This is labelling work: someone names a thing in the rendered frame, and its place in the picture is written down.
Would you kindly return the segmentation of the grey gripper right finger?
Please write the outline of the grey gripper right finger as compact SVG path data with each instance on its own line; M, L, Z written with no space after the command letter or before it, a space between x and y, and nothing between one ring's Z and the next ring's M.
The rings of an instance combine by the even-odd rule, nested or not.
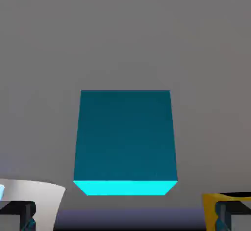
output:
M205 193L206 231L251 231L251 192Z

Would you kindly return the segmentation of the large cyan box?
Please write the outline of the large cyan box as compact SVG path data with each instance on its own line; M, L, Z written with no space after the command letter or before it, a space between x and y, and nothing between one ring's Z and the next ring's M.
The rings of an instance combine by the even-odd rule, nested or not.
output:
M83 90L74 184L88 196L163 196L178 182L168 90Z

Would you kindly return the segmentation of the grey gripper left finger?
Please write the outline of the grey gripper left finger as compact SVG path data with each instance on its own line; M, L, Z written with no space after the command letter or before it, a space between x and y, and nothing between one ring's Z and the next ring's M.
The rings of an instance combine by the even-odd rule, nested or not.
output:
M65 187L53 183L0 178L4 201L34 201L36 231L53 231Z

